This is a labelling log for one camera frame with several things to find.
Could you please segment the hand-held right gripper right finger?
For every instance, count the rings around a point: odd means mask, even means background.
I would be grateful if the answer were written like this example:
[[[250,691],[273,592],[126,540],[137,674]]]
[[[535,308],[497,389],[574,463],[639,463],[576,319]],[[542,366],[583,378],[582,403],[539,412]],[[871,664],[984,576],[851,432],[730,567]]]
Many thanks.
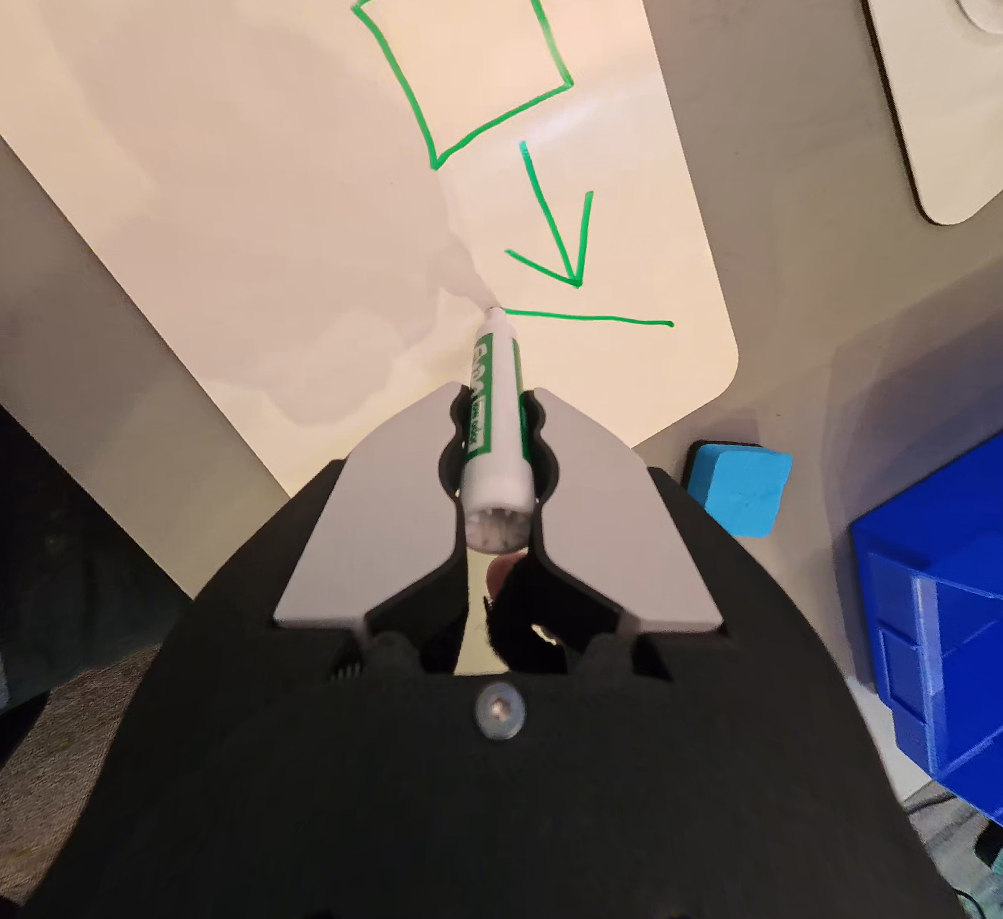
[[[597,631],[709,633],[722,615],[643,459],[544,388],[535,406],[533,554]]]

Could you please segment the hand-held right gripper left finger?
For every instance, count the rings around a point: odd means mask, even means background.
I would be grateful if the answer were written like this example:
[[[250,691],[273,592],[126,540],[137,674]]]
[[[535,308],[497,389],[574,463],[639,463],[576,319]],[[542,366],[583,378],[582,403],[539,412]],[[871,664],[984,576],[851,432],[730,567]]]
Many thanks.
[[[274,620],[285,628],[442,631],[466,608],[458,507],[467,386],[446,383],[344,462]]]

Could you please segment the green whiteboard marker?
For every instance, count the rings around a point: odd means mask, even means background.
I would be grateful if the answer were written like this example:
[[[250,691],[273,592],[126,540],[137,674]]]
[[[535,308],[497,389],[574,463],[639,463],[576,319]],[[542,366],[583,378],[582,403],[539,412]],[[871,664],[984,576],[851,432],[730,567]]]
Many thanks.
[[[500,307],[486,311],[473,345],[470,418],[459,486],[466,545],[501,556],[529,545],[537,503],[520,346]]]

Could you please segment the blue whiteboard eraser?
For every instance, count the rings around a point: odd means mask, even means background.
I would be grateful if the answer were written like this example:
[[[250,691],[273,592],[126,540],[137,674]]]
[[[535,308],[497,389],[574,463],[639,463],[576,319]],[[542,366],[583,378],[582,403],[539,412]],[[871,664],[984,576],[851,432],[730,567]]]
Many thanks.
[[[794,458],[759,445],[703,443],[691,450],[685,489],[730,535],[771,535]]]

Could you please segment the white board with round knob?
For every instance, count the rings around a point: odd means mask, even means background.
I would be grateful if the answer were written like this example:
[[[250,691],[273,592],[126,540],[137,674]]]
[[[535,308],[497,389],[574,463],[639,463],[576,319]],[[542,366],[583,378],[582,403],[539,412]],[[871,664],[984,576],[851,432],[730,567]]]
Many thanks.
[[[1002,0],[864,0],[917,199],[935,224],[1002,189]]]

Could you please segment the blue plastic bin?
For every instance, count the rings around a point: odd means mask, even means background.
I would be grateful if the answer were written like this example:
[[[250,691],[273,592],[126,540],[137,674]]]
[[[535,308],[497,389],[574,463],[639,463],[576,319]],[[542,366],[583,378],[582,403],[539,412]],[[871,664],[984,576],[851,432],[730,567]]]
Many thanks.
[[[877,693],[897,748],[1002,818],[1002,435],[850,525]]]

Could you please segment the white whiteboard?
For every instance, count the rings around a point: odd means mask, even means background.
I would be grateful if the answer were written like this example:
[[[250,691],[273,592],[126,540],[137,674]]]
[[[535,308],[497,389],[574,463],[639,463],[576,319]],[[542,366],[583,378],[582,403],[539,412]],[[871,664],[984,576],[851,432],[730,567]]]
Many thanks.
[[[737,370],[643,0],[2,0],[2,136],[288,492],[492,305],[630,446]]]

